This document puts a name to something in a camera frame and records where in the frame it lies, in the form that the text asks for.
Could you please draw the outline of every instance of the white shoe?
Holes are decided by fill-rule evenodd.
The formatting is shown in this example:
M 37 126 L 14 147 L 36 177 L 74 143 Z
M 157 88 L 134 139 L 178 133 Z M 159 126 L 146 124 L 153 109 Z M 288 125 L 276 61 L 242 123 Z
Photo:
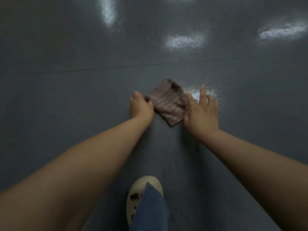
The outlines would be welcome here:
M 126 201 L 126 217 L 128 226 L 131 225 L 133 221 L 136 209 L 141 201 L 142 195 L 144 193 L 145 185 L 150 183 L 156 190 L 158 190 L 164 197 L 163 188 L 156 177 L 144 176 L 139 178 L 131 187 Z

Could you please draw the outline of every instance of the hand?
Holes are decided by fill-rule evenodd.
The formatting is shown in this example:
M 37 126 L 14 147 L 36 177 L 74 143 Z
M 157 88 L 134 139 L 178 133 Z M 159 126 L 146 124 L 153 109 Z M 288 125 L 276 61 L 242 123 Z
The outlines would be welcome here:
M 131 97 L 130 116 L 131 118 L 138 117 L 145 120 L 150 125 L 154 117 L 152 101 L 146 102 L 144 96 L 140 92 L 135 91 Z
M 218 102 L 207 94 L 205 86 L 201 86 L 199 104 L 190 93 L 187 94 L 187 98 L 190 109 L 189 114 L 184 117 L 187 130 L 198 139 L 217 132 Z

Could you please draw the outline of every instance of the pant leg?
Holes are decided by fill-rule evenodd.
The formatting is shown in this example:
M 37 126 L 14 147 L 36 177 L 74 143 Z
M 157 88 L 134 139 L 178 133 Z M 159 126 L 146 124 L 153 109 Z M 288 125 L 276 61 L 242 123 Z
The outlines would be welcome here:
M 129 231 L 168 231 L 168 219 L 164 197 L 147 183 Z

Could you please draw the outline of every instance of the cloth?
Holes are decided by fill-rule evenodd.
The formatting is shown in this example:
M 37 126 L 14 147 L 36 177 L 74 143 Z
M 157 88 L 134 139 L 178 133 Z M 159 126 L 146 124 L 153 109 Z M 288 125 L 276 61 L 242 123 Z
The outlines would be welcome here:
M 187 95 L 172 79 L 166 78 L 150 95 L 146 101 L 152 101 L 154 109 L 172 127 L 179 123 L 186 112 L 189 112 Z
M 164 197 L 147 182 L 129 231 L 168 231 L 168 219 Z

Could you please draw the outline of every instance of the gray floor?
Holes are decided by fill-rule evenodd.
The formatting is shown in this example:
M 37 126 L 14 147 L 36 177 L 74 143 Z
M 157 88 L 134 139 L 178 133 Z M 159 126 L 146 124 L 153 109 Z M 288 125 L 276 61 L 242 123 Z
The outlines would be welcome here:
M 129 118 L 166 76 L 219 102 L 222 130 L 308 163 L 308 0 L 0 0 L 0 190 Z M 169 230 L 279 230 L 226 167 L 160 116 L 84 230 L 127 230 L 154 175 Z

